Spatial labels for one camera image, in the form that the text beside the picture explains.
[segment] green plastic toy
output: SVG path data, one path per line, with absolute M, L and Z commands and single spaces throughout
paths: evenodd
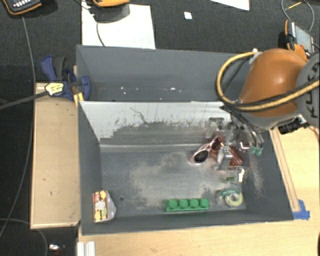
M 224 197 L 225 203 L 230 207 L 238 207 L 244 202 L 244 196 L 236 188 L 223 189 L 219 192 L 219 199 Z
M 192 199 L 169 199 L 165 200 L 166 212 L 183 211 L 203 211 L 209 209 L 209 200 L 207 198 Z

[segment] wooden table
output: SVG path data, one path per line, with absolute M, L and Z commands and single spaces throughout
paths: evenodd
M 37 92 L 41 91 L 43 84 L 38 84 Z M 75 226 L 80 220 L 76 115 L 76 107 L 71 101 L 49 97 L 36 100 L 31 228 Z M 95 241 L 97 256 L 317 255 L 319 143 L 310 129 L 299 129 L 286 135 L 274 131 L 271 136 L 287 183 L 291 207 L 297 207 L 297 194 L 310 211 L 309 221 L 112 235 L 82 236 L 79 232 L 78 240 Z

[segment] black carpet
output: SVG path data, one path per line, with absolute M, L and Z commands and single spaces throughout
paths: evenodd
M 81 7 L 74 0 L 46 0 L 44 7 L 24 15 L 35 63 L 36 79 L 46 80 L 40 60 L 47 55 L 66 56 L 76 63 L 76 44 L 81 43 Z M 239 53 L 278 46 L 286 17 L 279 0 L 252 0 L 251 10 L 242 11 L 209 0 L 131 0 L 150 5 L 158 49 Z M 315 12 L 312 33 L 319 44 L 320 2 L 310 1 Z M 185 20 L 184 12 L 192 13 Z M 309 28 L 311 13 L 306 6 L 290 11 L 303 28 Z M 0 4 L 0 104 L 33 93 L 28 45 L 21 17 L 7 14 Z M 0 218 L 6 218 L 23 173 L 33 118 L 32 103 L 0 111 Z M 12 218 L 29 221 L 31 163 Z M 46 229 L 49 244 L 64 245 L 64 254 L 75 253 L 75 228 Z M 9 223 L 0 240 L 0 256 L 43 255 L 44 245 L 26 225 Z

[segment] white paper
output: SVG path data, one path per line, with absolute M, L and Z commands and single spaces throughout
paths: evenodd
M 185 18 L 186 20 L 192 20 L 192 14 L 191 14 L 191 12 L 185 11 L 185 12 L 184 12 L 184 18 Z
M 250 10 L 250 0 L 211 0 L 227 6 L 236 7 L 242 10 Z
M 130 4 L 129 16 L 113 23 L 99 23 L 98 30 L 105 46 L 155 49 L 154 29 L 150 6 Z M 97 22 L 82 8 L 82 44 L 101 46 Z

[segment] wooden edge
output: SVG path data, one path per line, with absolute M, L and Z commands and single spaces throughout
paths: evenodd
M 75 137 L 76 137 L 76 140 L 75 140 L 75 157 L 76 157 L 76 161 L 75 161 L 75 171 L 77 174 L 79 174 L 79 204 L 81 204 L 81 180 L 80 180 L 80 153 L 79 153 L 79 108 L 80 106 L 76 106 L 76 116 L 75 116 Z
M 45 83 L 36 83 L 35 85 L 35 93 L 38 93 L 38 90 L 44 91 L 44 85 Z M 30 229 L 36 229 L 35 225 L 35 193 L 36 193 L 36 147 L 35 145 L 37 144 L 37 100 L 33 101 L 33 147 L 32 147 L 32 179 L 31 179 L 31 209 L 30 209 Z
M 313 136 L 316 138 L 316 140 L 318 141 L 318 143 L 319 143 L 319 128 L 315 128 L 315 127 L 313 127 L 313 126 L 310 126 L 309 127 L 309 129 L 311 130 L 311 131 L 313 131 Z
M 36 230 L 36 229 L 50 229 L 50 228 L 67 228 L 67 227 L 76 227 L 79 224 L 79 221 L 77 222 L 65 222 L 65 223 L 47 223 L 47 224 L 33 224 L 30 229 Z
M 84 101 L 84 96 L 83 96 L 82 92 L 79 92 L 79 93 L 73 95 L 73 100 L 74 100 L 75 106 L 78 108 L 78 102 Z
M 269 130 L 269 133 L 270 133 L 270 137 L 272 140 L 274 151 L 275 151 L 278 163 L 279 163 L 279 167 L 281 170 L 284 186 L 286 188 L 286 192 L 288 195 L 291 209 L 295 213 L 300 212 L 301 208 L 300 208 L 297 193 L 296 193 L 296 190 L 294 187 L 294 183 L 291 178 L 291 174 L 289 171 L 286 156 L 285 156 L 282 144 L 281 144 L 280 132 L 279 132 L 278 128 L 274 128 L 273 130 Z
M 74 66 L 72 67 L 72 69 L 73 69 L 73 73 L 74 73 L 75 75 L 77 75 L 77 65 L 74 65 Z
M 45 91 L 45 85 L 46 83 L 37 83 L 35 87 L 35 93 L 41 93 Z M 31 205 L 30 205 L 30 229 L 48 229 L 48 228 L 65 228 L 65 227 L 76 227 L 79 224 L 79 221 L 73 221 L 73 222 L 60 222 L 60 223 L 45 223 L 45 224 L 38 224 L 35 223 L 35 194 L 36 194 L 36 151 L 37 147 L 35 146 L 37 144 L 37 110 L 38 110 L 38 103 L 39 99 L 35 100 L 33 103 L 33 109 L 34 109 L 34 120 L 33 120 L 33 156 L 32 156 L 32 180 L 31 180 Z M 77 152 L 76 155 L 78 157 L 78 140 L 76 140 L 76 146 L 77 146 Z

